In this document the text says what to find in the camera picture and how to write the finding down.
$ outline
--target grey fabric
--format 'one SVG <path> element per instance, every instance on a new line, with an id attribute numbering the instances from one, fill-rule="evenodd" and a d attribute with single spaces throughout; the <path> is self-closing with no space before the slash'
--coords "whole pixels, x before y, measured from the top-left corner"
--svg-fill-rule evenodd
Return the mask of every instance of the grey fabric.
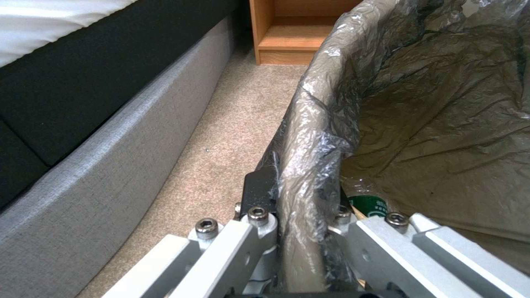
<path id="1" fill-rule="evenodd" d="M 147 211 L 233 50 L 230 17 L 0 215 L 0 297 L 72 297 Z"/>

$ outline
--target plastic bin liner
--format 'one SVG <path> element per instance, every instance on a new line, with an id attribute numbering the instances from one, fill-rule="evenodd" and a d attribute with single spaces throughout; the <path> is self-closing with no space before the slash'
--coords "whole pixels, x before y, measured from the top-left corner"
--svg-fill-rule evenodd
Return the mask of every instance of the plastic bin liner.
<path id="1" fill-rule="evenodd" d="M 277 171 L 284 291 L 355 280 L 326 229 L 359 179 L 530 272 L 527 10 L 365 0 L 337 21 L 258 166 Z"/>

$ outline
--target white mattress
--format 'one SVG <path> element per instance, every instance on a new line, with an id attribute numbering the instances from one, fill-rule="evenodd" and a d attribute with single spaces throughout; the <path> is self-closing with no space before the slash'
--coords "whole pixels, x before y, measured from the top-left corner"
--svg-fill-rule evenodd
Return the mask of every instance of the white mattress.
<path id="1" fill-rule="evenodd" d="M 0 0 L 0 67 L 136 0 Z"/>

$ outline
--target carpet floor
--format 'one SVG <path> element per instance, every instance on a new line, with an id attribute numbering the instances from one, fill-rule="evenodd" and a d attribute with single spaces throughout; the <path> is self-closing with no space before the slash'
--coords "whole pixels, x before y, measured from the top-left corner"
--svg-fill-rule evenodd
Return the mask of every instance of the carpet floor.
<path id="1" fill-rule="evenodd" d="M 77 297 L 101 297 L 167 234 L 186 237 L 204 217 L 226 224 L 241 201 L 245 175 L 261 159 L 306 68 L 257 66 L 251 46 L 238 46 L 152 206 Z"/>

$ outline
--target bolt head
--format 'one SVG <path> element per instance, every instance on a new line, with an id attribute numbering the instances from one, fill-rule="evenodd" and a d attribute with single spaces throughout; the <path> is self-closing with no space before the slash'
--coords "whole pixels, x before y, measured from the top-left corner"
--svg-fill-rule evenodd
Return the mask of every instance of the bolt head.
<path id="1" fill-rule="evenodd" d="M 213 218 L 203 218 L 195 224 L 195 231 L 199 239 L 211 239 L 217 236 L 219 227 Z"/>
<path id="2" fill-rule="evenodd" d="M 409 218 L 399 212 L 388 213 L 385 221 L 397 229 L 406 229 L 409 226 Z"/>
<path id="3" fill-rule="evenodd" d="M 351 220 L 351 211 L 345 207 L 340 205 L 339 206 L 339 212 L 335 216 L 335 222 L 338 224 L 348 224 Z"/>
<path id="4" fill-rule="evenodd" d="M 269 222 L 269 212 L 263 207 L 254 206 L 250 208 L 247 216 L 249 223 L 255 226 L 266 225 Z"/>

